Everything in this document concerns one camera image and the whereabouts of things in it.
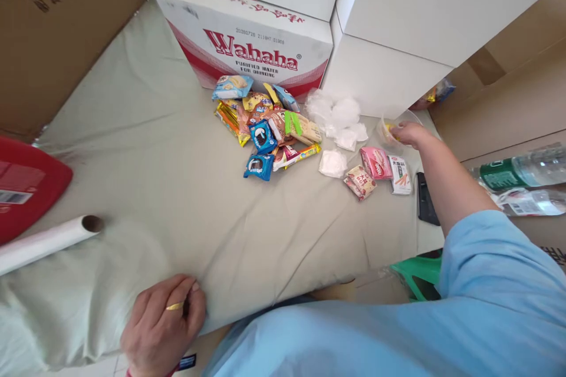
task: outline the gold ring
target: gold ring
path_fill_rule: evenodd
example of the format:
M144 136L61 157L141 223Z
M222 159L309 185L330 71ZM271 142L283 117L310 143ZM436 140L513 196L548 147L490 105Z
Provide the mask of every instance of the gold ring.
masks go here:
M184 302L179 302L179 303L174 303L171 306L168 306L167 308L165 308L165 310L178 310L178 309L183 309L183 305L185 303Z

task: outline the hand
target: hand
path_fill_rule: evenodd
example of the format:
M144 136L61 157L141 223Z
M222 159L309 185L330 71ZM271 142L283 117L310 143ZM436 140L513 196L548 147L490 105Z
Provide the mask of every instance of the hand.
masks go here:
M403 121L398 127L391 128L391 134L403 144L413 146L418 150L422 141L432 136L432 133L424 128L422 125L411 122Z
M179 302L185 307L166 310ZM205 315L206 297L194 277L177 274L141 292L120 339L132 377L171 373L198 336Z

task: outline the red container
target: red container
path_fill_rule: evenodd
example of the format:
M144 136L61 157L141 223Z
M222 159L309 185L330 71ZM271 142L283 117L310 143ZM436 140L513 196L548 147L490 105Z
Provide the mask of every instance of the red container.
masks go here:
M26 231L63 194L73 171L38 148L0 137L0 244Z

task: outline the plastic cup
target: plastic cup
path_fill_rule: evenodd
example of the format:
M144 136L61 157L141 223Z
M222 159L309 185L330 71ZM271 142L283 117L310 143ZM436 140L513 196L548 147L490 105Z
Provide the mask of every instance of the plastic cup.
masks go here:
M384 117L384 115L381 115L381 120L377 124L377 135L379 137L381 146L388 153L393 153L393 154L396 154L398 156L402 156L405 149L408 148L408 147L410 148L410 146L406 146L403 143L401 143L400 141L397 141L395 139L395 137L393 137L393 134L391 134L391 132L389 131L387 126L389 126L390 128L397 127L397 126L399 126L399 123L401 123L403 121L416 122L416 123L422 125L422 122L420 122L420 119L418 119L417 116L414 113L412 113L411 111L408 111L408 110L403 112L399 116L399 118L397 118L395 120L387 119L387 118Z

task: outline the cardboard tube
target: cardboard tube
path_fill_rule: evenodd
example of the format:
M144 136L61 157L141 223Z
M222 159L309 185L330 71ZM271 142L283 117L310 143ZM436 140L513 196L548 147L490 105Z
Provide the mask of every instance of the cardboard tube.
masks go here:
M83 215L44 232L0 247L0 276L97 235L104 221Z

